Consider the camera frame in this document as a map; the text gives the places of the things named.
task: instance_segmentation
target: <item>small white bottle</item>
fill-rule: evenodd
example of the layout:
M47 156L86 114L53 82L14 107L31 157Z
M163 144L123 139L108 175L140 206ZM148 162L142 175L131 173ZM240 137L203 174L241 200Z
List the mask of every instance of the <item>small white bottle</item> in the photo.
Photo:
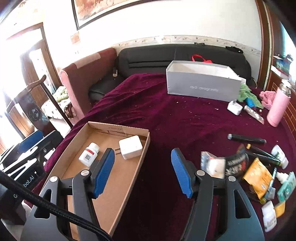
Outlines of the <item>small white bottle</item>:
M276 178L281 182L281 184L284 184L285 181L287 181L289 175L282 172L276 173Z
M269 232L276 226L276 212L272 201L267 202L262 208L265 232Z
M96 143L92 142L87 148L85 148L83 153L80 155L79 160L87 167L90 167L96 159L99 151L100 147Z

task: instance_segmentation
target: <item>barcode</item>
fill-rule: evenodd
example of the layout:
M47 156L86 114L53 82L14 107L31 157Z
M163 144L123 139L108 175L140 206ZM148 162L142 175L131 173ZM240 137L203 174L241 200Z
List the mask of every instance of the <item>barcode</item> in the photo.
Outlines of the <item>barcode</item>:
M89 154L86 154L84 158L90 160L91 156Z

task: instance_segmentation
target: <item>black leather headboard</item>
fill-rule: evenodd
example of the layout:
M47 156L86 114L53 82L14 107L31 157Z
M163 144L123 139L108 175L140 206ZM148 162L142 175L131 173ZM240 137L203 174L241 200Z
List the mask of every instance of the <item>black leather headboard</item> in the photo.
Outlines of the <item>black leather headboard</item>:
M173 60L190 61L199 54L215 64L229 66L246 80L251 79L251 66L242 53L232 52L223 47L196 44L168 44L127 48L118 55L118 69L127 78L140 73L163 73Z

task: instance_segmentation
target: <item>pink thermos bottle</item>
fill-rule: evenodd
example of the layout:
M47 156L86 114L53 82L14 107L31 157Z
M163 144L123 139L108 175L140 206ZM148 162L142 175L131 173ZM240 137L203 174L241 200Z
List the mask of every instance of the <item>pink thermos bottle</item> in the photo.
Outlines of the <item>pink thermos bottle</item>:
M280 123L285 110L291 99L291 84L288 80L282 80L276 91L276 97L272 103L272 107L267 114L267 121L274 127Z

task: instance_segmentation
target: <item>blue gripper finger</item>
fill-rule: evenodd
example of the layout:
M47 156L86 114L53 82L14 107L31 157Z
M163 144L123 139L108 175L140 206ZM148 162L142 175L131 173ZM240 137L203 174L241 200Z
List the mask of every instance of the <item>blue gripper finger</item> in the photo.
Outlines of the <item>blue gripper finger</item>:
M178 148L172 150L171 160L182 192L186 194L188 198L192 198L193 190L191 188L191 180L184 166L184 161L186 160Z
M100 161L103 162L102 167L95 178L95 186L93 194L95 198L98 198L100 194L103 193L108 177L110 175L111 169L113 167L115 161L115 153L111 148L107 149L107 153L104 153L102 159Z

